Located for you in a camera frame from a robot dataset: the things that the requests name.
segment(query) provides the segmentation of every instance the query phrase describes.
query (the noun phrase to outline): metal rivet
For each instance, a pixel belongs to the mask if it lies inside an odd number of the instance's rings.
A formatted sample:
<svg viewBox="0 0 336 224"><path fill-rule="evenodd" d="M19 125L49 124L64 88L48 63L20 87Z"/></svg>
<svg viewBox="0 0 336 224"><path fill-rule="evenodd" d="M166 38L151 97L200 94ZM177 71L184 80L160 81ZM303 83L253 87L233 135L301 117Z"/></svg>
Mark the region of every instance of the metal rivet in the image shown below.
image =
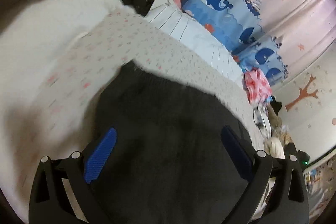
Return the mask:
<svg viewBox="0 0 336 224"><path fill-rule="evenodd" d="M296 161L297 160L295 155L290 155L289 158L290 158L291 161Z"/></svg>
<svg viewBox="0 0 336 224"><path fill-rule="evenodd" d="M44 156L44 157L42 157L41 162L45 163L45 162L48 161L48 159L49 159L48 156Z"/></svg>
<svg viewBox="0 0 336 224"><path fill-rule="evenodd" d="M81 156L81 153L78 152L78 151L73 152L73 153L71 154L71 158L73 158L73 159L77 159L77 158L79 158L80 156Z"/></svg>
<svg viewBox="0 0 336 224"><path fill-rule="evenodd" d="M266 152L264 150L258 150L257 151L257 155L260 157L260 158L265 158L266 157Z"/></svg>

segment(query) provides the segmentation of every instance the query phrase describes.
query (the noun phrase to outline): sailboat print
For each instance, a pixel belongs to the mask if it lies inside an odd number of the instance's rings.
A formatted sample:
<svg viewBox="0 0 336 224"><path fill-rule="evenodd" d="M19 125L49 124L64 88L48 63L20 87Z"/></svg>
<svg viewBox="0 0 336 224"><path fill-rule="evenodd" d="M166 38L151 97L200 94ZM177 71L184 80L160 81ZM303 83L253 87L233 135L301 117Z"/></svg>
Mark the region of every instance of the sailboat print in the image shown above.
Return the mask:
<svg viewBox="0 0 336 224"><path fill-rule="evenodd" d="M245 3L254 16L260 15L261 0L245 0Z"/></svg>

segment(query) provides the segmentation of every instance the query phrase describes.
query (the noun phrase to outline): blue grip pad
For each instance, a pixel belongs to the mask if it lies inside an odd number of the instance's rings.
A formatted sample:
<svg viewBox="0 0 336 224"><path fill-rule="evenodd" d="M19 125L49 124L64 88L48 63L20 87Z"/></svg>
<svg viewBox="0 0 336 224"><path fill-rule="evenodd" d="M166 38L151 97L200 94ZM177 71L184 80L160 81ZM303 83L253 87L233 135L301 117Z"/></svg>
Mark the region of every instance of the blue grip pad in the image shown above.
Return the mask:
<svg viewBox="0 0 336 224"><path fill-rule="evenodd" d="M230 127L225 126L222 129L221 139L240 177L251 182L254 176L252 172L253 163Z"/></svg>
<svg viewBox="0 0 336 224"><path fill-rule="evenodd" d="M116 142L117 132L111 128L85 162L84 179L87 184L98 178Z"/></svg>

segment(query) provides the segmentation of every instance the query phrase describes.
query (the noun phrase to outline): curtain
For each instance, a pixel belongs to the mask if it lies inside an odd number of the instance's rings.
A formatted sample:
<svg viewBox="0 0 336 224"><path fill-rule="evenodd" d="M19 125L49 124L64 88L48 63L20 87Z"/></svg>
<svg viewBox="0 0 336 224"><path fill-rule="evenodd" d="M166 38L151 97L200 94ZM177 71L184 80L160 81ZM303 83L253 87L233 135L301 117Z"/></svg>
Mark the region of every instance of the curtain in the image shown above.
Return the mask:
<svg viewBox="0 0 336 224"><path fill-rule="evenodd" d="M310 65L336 37L335 0L180 0L234 56L271 85Z"/></svg>

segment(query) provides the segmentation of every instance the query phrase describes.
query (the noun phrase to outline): tree decal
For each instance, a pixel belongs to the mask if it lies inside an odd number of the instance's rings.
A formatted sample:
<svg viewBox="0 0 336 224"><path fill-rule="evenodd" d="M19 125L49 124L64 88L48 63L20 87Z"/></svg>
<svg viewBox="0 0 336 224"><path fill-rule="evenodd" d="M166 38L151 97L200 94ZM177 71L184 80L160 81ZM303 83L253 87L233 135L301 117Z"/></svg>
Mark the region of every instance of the tree decal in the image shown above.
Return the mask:
<svg viewBox="0 0 336 224"><path fill-rule="evenodd" d="M309 82L308 84L305 86L304 89L302 88L299 88L299 91L300 91L300 95L299 97L297 97L293 102L289 103L288 105L286 105L286 110L289 111L296 103L298 103L299 101L301 101L303 98L306 98L306 97L314 97L316 99L318 99L317 97L317 92L319 90L315 90L314 92L312 93L308 93L307 89L309 87L309 85L314 82L314 80L316 80L316 77L313 77L313 75L310 75L310 79L309 79Z"/></svg>

